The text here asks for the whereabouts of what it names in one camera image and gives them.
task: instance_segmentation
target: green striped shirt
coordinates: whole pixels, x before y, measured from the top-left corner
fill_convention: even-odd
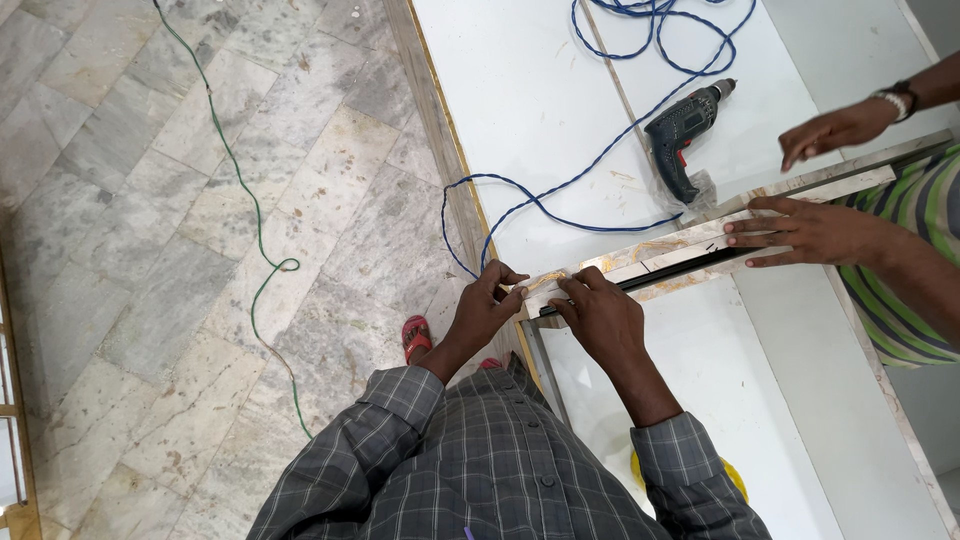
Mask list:
[[[960,145],[917,161],[879,185],[833,201],[868,211],[918,234],[960,266]],[[960,360],[960,354],[877,276],[862,266],[841,266],[847,292],[880,360],[916,367]]]

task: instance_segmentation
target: twisted blue cable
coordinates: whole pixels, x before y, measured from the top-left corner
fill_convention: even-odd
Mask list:
[[[646,225],[646,226],[643,226],[643,227],[598,227],[598,226],[592,226],[592,225],[583,225],[583,224],[581,224],[581,223],[575,223],[575,222],[573,222],[573,221],[569,221],[569,220],[563,219],[562,217],[559,217],[559,216],[554,215],[553,213],[550,212],[550,210],[546,209],[546,207],[543,205],[543,203],[540,201],[540,199],[542,199],[543,197],[546,197],[547,195],[550,195],[550,194],[552,194],[552,193],[555,193],[555,192],[557,192],[557,191],[559,191],[559,190],[567,187],[568,185],[573,184],[574,182],[577,182],[577,181],[580,180],[581,178],[583,178],[588,172],[590,172],[590,171],[593,169],[593,167],[595,167],[595,166],[597,165],[597,163],[600,162],[600,160],[602,160],[602,159],[604,158],[604,156],[607,155],[607,153],[613,148],[613,146],[616,145],[617,142],[620,141],[621,138],[623,138],[626,134],[628,134],[628,133],[630,132],[630,130],[632,130],[634,127],[636,127],[640,122],[642,122],[642,121],[646,120],[647,118],[649,118],[654,112],[656,112],[660,107],[662,107],[663,104],[666,103],[666,101],[667,101],[668,99],[670,99],[671,97],[673,97],[674,94],[676,94],[678,91],[680,91],[681,88],[683,88],[684,86],[686,86],[687,84],[689,84],[691,81],[693,81],[694,79],[696,79],[697,77],[700,77],[700,76],[702,76],[702,75],[717,75],[717,74],[723,73],[724,71],[726,71],[727,69],[729,69],[730,66],[733,65],[733,60],[736,59],[736,47],[733,46],[733,42],[731,41],[731,37],[732,37],[734,34],[736,34],[736,33],[743,27],[744,24],[747,23],[747,21],[750,19],[750,16],[754,14],[754,9],[756,8],[756,0],[752,0],[751,5],[750,5],[750,10],[747,12],[747,15],[746,15],[745,17],[743,17],[743,20],[740,21],[740,24],[736,25],[736,28],[734,28],[734,29],[732,30],[732,32],[730,32],[729,34],[726,34],[723,30],[721,30],[720,28],[718,28],[716,25],[714,25],[714,24],[711,23],[710,21],[708,21],[708,20],[706,20],[706,19],[704,19],[704,18],[702,18],[702,17],[700,17],[700,16],[697,16],[697,15],[695,15],[695,14],[693,14],[693,13],[689,13],[689,12],[675,12],[675,11],[673,11],[672,8],[673,8],[673,6],[677,3],[678,0],[667,0],[664,4],[662,4],[662,5],[659,6],[659,7],[656,5],[655,0],[647,0],[646,2],[637,2],[637,3],[634,3],[634,4],[628,4],[628,5],[624,5],[624,4],[620,3],[619,0],[613,0],[613,3],[612,3],[612,4],[608,4],[607,2],[604,2],[603,0],[591,0],[594,4],[596,4],[597,6],[600,6],[601,8],[604,8],[604,9],[607,9],[607,10],[611,10],[612,12],[616,12],[616,13],[619,13],[619,14],[622,14],[622,15],[627,15],[627,16],[631,16],[631,17],[650,17],[650,30],[649,30],[649,32],[648,32],[648,34],[647,34],[647,40],[646,40],[646,42],[645,42],[639,49],[637,49],[636,51],[634,51],[633,53],[626,54],[626,55],[616,55],[616,54],[608,54],[608,53],[604,53],[604,52],[602,52],[602,51],[599,51],[599,50],[593,48],[593,46],[590,45],[589,42],[587,42],[587,39],[584,37],[583,33],[581,33],[581,31],[580,31],[580,26],[577,24],[577,2],[578,2],[578,1],[580,1],[580,0],[573,0],[573,3],[570,5],[570,19],[573,21],[573,29],[574,29],[574,31],[576,32],[577,37],[584,43],[584,45],[587,47],[587,49],[588,49],[590,52],[592,52],[593,54],[595,54],[595,55],[597,55],[597,56],[599,56],[599,57],[609,58],[609,59],[612,59],[612,60],[631,59],[631,58],[634,58],[634,57],[636,57],[636,56],[639,56],[641,53],[643,53],[643,51],[645,51],[645,50],[647,49],[647,47],[650,46],[650,43],[653,41],[654,36],[656,35],[656,38],[657,38],[657,47],[658,47],[658,49],[660,50],[660,55],[663,57],[663,59],[664,59],[667,63],[669,63],[674,69],[677,69],[678,71],[681,71],[681,72],[689,75],[690,77],[687,78],[685,81],[683,81],[679,86],[677,86],[676,88],[674,88],[673,90],[671,90],[670,93],[668,93],[666,96],[664,96],[663,99],[661,99],[660,102],[657,103],[652,109],[650,109],[649,111],[647,111],[646,114],[644,114],[643,116],[641,116],[640,118],[638,118],[635,122],[633,122],[632,124],[630,124],[629,126],[627,126],[627,129],[623,130],[623,132],[621,132],[620,135],[617,135],[616,138],[614,138],[613,141],[612,141],[610,144],[607,145],[607,148],[604,148],[603,152],[601,152],[600,155],[597,156],[596,159],[593,160],[593,162],[592,162],[586,169],[584,169],[583,171],[581,171],[580,174],[578,174],[577,176],[571,178],[570,180],[568,180],[568,181],[566,181],[566,182],[564,182],[564,183],[562,183],[562,184],[560,184],[560,185],[557,185],[556,187],[553,187],[553,188],[551,188],[551,189],[548,189],[548,190],[544,191],[544,192],[541,193],[540,195],[534,195],[533,193],[530,192],[530,190],[528,190],[528,189],[527,189],[526,187],[524,187],[522,184],[520,184],[520,183],[518,183],[518,182],[515,182],[515,181],[513,181],[513,180],[511,180],[511,179],[509,179],[509,178],[507,178],[507,177],[500,176],[500,175],[497,175],[497,174],[489,174],[489,173],[472,174],[472,175],[466,176],[466,177],[458,180],[457,182],[455,182],[455,183],[453,183],[453,184],[450,184],[450,185],[444,187],[444,203],[443,203],[443,205],[442,205],[441,208],[440,208],[440,223],[441,223],[441,227],[442,227],[443,232],[444,232],[444,242],[446,243],[446,249],[447,249],[447,251],[449,251],[450,254],[453,256],[453,259],[457,261],[457,264],[459,264],[461,268],[463,268],[464,270],[466,270],[466,271],[467,271],[471,276],[473,276],[475,279],[477,278],[477,275],[474,274],[472,270],[470,270],[469,268],[467,268],[467,267],[460,261],[459,258],[457,258],[457,254],[453,252],[453,247],[450,246],[450,241],[449,241],[449,239],[447,239],[447,237],[446,237],[446,215],[445,215],[445,211],[446,211],[446,197],[447,197],[446,193],[447,193],[447,191],[448,191],[450,188],[456,187],[456,186],[458,186],[458,185],[460,185],[460,184],[463,184],[464,182],[468,182],[468,181],[471,181],[471,180],[474,180],[474,179],[477,179],[477,178],[494,178],[494,179],[500,180],[500,181],[502,181],[502,182],[505,182],[505,183],[507,183],[507,184],[510,184],[510,185],[516,187],[517,189],[519,189],[520,191],[522,191],[524,195],[527,196],[527,200],[526,200],[526,201],[524,201],[524,202],[516,205],[515,207],[513,207],[513,208],[511,208],[511,209],[508,209],[506,212],[504,212],[503,215],[500,216],[500,219],[498,219],[498,220],[496,221],[496,223],[493,224],[493,227],[491,227],[490,233],[487,234],[487,238],[486,238],[486,240],[484,241],[483,251],[480,253],[480,271],[481,271],[481,272],[483,272],[483,269],[484,269],[484,266],[485,266],[484,260],[487,258],[487,249],[490,247],[490,242],[491,242],[491,240],[492,240],[492,238],[493,238],[493,233],[496,232],[497,228],[500,227],[500,224],[503,223],[503,221],[504,221],[505,219],[507,219],[507,216],[509,216],[510,214],[514,213],[516,210],[521,209],[521,208],[523,208],[523,207],[525,207],[525,206],[527,206],[527,205],[529,205],[529,204],[531,204],[531,203],[537,205],[537,207],[540,209],[540,211],[542,211],[544,214],[546,214],[548,217],[550,217],[551,219],[553,219],[553,220],[555,220],[555,221],[559,221],[560,223],[563,223],[563,224],[565,224],[565,225],[569,225],[570,227],[576,227],[577,229],[582,229],[582,230],[584,230],[584,231],[593,231],[593,232],[597,232],[597,233],[639,233],[639,232],[641,232],[641,231],[646,231],[646,230],[648,230],[648,229],[652,229],[652,228],[654,228],[654,227],[658,227],[658,226],[660,226],[660,225],[663,225],[664,223],[668,223],[668,222],[670,222],[670,221],[673,221],[673,220],[679,218],[681,215],[680,215],[680,214],[676,214],[676,215],[673,215],[673,216],[668,217],[668,218],[666,218],[666,219],[661,219],[661,220],[658,221],[657,223],[653,223],[653,224]],[[709,2],[710,4],[721,4],[721,3],[726,2],[726,1],[728,1],[728,0],[706,0],[706,1]],[[646,7],[646,6],[649,6],[650,9],[649,9],[649,10],[646,10],[646,11],[637,11],[637,9],[644,8],[644,7]],[[673,62],[672,60],[670,60],[670,57],[667,56],[666,51],[663,49],[663,45],[662,45],[662,43],[660,42],[660,31],[663,29],[663,22],[666,20],[666,17],[667,17],[667,16],[671,16],[671,15],[677,15],[677,16],[683,16],[683,17],[691,18],[691,19],[693,19],[693,20],[695,20],[695,21],[697,21],[697,22],[700,22],[700,23],[704,24],[705,26],[707,26],[708,28],[710,28],[711,30],[713,30],[714,32],[716,32],[718,35],[720,35],[720,37],[723,38],[723,42],[721,42],[721,43],[720,43],[720,47],[717,48],[716,54],[713,55],[713,59],[710,60],[710,62],[708,62],[707,65],[705,65],[702,69],[699,69],[699,70],[696,70],[696,71],[695,71],[695,70],[692,70],[692,69],[688,69],[688,68],[682,67],[682,66],[680,66],[680,65],[677,65],[677,64],[676,64],[675,62]],[[657,22],[657,24],[655,25],[655,18],[656,18],[656,17],[659,17],[660,20],[659,20],[659,22]],[[708,70],[713,66],[713,64],[717,61],[717,59],[720,58],[720,55],[723,53],[723,50],[727,47],[728,44],[730,45],[730,50],[731,50],[730,60],[729,60],[729,61],[727,62],[727,64],[724,65],[723,67],[716,68],[716,69],[714,69],[713,71],[708,71]]]

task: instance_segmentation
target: red sandal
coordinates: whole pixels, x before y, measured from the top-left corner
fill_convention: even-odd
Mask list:
[[[420,333],[420,325],[425,325],[428,330],[430,330],[430,325],[427,325],[426,319],[420,315],[414,315],[407,319],[407,322],[403,323],[403,330],[400,331],[400,342],[402,343],[406,339],[408,331],[412,329],[417,329],[417,335],[410,340],[410,343],[403,349],[403,356],[407,360],[407,365],[410,365],[410,355],[414,352],[419,346],[423,346],[427,351],[433,349],[433,343],[430,342],[430,338]]]

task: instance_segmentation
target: gray checkered shirt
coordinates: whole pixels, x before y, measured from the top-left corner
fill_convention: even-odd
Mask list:
[[[631,437],[656,521],[518,358],[445,392],[423,368],[377,371],[283,471],[247,538],[770,537],[692,415]]]

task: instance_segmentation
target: person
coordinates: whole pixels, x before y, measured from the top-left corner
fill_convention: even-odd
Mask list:
[[[554,307],[630,413],[656,521],[553,415],[518,356],[444,390],[519,311],[526,287],[500,285],[527,278],[492,261],[445,339],[374,372],[290,463],[248,539],[769,538],[647,355],[640,304],[594,267],[560,283],[576,306]]]
[[[862,144],[916,110],[960,100],[960,53],[813,118],[780,136],[782,171],[843,146]],[[726,226],[737,247],[791,246],[747,266],[833,264],[880,360],[917,367],[960,360],[960,145],[913,163],[898,178],[832,205],[758,197],[749,209],[784,217]],[[740,233],[765,232],[758,235]]]

